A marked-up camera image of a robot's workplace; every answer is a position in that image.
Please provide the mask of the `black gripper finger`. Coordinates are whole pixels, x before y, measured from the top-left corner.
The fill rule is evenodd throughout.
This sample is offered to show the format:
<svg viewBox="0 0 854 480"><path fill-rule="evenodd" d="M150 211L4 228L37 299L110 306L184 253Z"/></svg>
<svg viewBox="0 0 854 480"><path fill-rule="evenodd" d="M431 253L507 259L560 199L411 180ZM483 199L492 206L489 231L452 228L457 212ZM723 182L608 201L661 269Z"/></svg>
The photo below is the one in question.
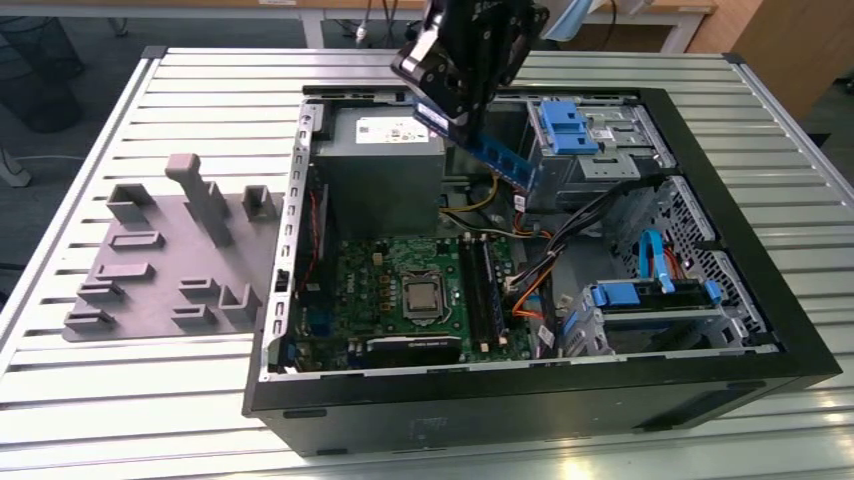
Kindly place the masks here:
<svg viewBox="0 0 854 480"><path fill-rule="evenodd" d="M496 63L497 85L508 86L512 83L548 18L549 11L541 4L509 5L508 24Z"/></svg>
<svg viewBox="0 0 854 480"><path fill-rule="evenodd" d="M391 69L412 93L413 118L456 145L472 145L493 99L492 31L456 32L444 44L436 30L397 52Z"/></svg>

